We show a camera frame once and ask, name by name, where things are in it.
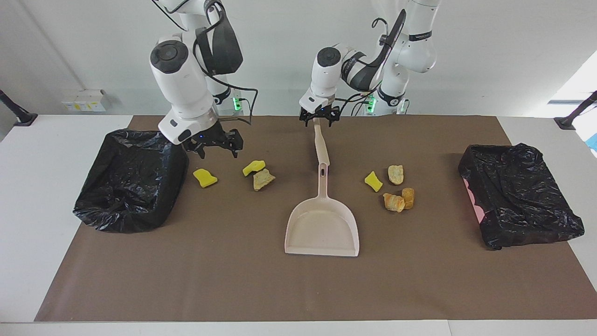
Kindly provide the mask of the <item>beige brush with black bristles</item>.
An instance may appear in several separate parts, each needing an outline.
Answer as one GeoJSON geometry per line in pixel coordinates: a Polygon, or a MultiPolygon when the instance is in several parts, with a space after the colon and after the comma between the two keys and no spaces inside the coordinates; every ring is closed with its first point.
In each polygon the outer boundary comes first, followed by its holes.
{"type": "Polygon", "coordinates": [[[324,163],[330,166],[330,158],[328,155],[326,141],[321,131],[321,124],[319,118],[316,118],[313,122],[313,128],[315,131],[315,150],[319,163],[324,163]]]}

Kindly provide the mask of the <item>wavy yellow sponge piece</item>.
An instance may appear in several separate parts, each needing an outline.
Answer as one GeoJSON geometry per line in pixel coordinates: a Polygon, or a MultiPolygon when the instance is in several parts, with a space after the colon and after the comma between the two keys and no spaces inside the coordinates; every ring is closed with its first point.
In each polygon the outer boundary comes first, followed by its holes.
{"type": "Polygon", "coordinates": [[[218,178],[213,176],[208,170],[199,168],[192,173],[193,177],[198,181],[202,189],[214,185],[218,182],[218,178]]]}

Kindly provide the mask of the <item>pale beige bread chunk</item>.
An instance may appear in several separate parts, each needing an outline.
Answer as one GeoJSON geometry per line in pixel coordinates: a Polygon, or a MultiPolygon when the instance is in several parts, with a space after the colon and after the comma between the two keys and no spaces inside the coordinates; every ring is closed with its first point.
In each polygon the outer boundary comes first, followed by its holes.
{"type": "Polygon", "coordinates": [[[252,176],[252,178],[253,178],[254,191],[260,191],[266,185],[268,185],[269,183],[271,183],[272,181],[274,181],[276,179],[276,177],[274,175],[272,175],[267,168],[263,168],[262,170],[259,170],[252,176]]]}

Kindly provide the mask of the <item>small yellow sponge wedge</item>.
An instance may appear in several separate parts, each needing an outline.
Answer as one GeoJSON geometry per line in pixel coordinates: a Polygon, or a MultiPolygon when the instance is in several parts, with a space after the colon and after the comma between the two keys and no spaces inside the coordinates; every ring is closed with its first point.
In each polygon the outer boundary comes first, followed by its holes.
{"type": "Polygon", "coordinates": [[[365,178],[364,182],[375,192],[378,193],[383,186],[382,181],[377,177],[375,171],[371,171],[365,178]]]}

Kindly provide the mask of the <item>orange croissant piece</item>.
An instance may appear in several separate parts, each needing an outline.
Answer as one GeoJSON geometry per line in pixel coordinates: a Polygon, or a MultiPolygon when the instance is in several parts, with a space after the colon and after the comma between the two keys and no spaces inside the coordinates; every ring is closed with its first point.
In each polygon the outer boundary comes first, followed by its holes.
{"type": "Polygon", "coordinates": [[[382,195],[385,209],[390,212],[400,213],[405,209],[406,202],[402,196],[384,193],[382,195]]]}

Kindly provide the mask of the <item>beige plastic dustpan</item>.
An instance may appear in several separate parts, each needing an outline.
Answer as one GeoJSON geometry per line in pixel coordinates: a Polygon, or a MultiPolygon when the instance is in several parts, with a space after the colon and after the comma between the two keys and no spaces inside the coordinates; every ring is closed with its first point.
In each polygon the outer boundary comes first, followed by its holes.
{"type": "Polygon", "coordinates": [[[328,195],[328,164],[318,166],[317,195],[295,206],[286,224],[287,254],[355,258],[360,237],[352,211],[328,195]]]}

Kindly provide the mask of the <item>bin lined with black bag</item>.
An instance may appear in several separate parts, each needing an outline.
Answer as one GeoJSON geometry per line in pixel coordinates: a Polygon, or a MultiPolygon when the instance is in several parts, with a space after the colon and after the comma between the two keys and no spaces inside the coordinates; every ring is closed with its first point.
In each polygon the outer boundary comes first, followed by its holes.
{"type": "Polygon", "coordinates": [[[148,232],[166,223],[185,183],[188,156],[158,131],[108,133],[73,206],[97,231],[148,232]]]}

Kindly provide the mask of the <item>pink bin with black bag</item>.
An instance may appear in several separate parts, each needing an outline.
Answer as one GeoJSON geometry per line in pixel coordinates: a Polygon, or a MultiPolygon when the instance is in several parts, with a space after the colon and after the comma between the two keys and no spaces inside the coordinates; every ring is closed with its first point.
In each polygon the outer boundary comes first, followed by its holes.
{"type": "Polygon", "coordinates": [[[543,153],[525,143],[469,145],[458,172],[479,212],[486,247],[567,242],[585,234],[543,153]]]}

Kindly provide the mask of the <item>brown table mat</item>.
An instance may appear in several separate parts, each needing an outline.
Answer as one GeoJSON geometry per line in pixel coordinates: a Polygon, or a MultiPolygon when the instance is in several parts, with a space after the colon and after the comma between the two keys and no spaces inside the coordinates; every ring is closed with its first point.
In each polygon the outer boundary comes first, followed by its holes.
{"type": "Polygon", "coordinates": [[[240,125],[237,160],[191,155],[168,221],[136,234],[81,225],[35,317],[73,321],[597,319],[597,292],[566,242],[486,248],[458,164],[471,144],[508,145],[495,117],[343,117],[322,126],[328,193],[356,217],[356,258],[284,251],[292,209],[316,195],[313,130],[297,117],[240,125]],[[252,161],[276,177],[254,191],[252,161]],[[394,185],[388,166],[403,165],[394,185]],[[375,171],[382,189],[364,178],[375,171]],[[415,190],[414,207],[384,193],[415,190]]]}

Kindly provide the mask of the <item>white wall socket box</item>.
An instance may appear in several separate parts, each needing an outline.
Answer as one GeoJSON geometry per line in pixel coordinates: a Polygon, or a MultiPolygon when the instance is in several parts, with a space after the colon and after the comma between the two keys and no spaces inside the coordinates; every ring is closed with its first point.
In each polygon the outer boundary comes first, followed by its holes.
{"type": "Polygon", "coordinates": [[[64,90],[62,106],[69,112],[106,112],[110,102],[100,89],[64,90]]]}

